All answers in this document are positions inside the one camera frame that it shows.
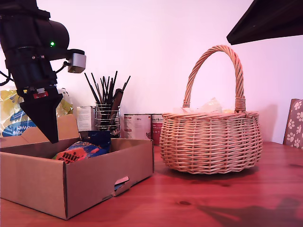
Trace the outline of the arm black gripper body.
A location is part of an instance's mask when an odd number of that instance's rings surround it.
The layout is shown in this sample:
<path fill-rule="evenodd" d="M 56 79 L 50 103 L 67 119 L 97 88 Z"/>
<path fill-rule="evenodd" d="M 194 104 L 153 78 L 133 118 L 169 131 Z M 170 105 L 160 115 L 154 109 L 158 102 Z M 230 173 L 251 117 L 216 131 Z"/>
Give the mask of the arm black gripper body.
<path fill-rule="evenodd" d="M 63 48 L 10 48 L 4 50 L 7 84 L 15 83 L 19 95 L 58 92 L 57 76 L 50 61 L 63 58 Z"/>

